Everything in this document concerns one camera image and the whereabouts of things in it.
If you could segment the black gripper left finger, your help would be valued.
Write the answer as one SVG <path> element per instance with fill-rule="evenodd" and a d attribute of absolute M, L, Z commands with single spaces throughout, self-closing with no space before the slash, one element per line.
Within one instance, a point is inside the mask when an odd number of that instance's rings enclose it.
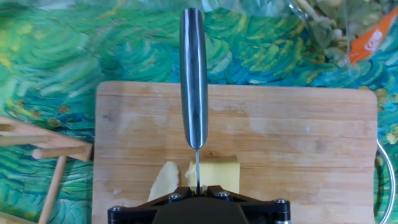
<path fill-rule="evenodd" d="M 108 209 L 108 224 L 152 223 L 156 213 L 164 206 L 194 196 L 196 196 L 195 188 L 192 190 L 190 187 L 177 187 L 174 192 L 137 207 L 115 205 Z"/>

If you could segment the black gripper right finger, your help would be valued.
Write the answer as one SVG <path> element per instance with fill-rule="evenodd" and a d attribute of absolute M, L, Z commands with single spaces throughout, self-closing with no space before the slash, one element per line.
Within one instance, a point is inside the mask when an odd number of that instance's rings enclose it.
<path fill-rule="evenodd" d="M 290 223 L 290 202 L 277 198 L 271 201 L 254 199 L 209 186 L 205 196 L 211 198 L 209 216 L 220 223 Z"/>

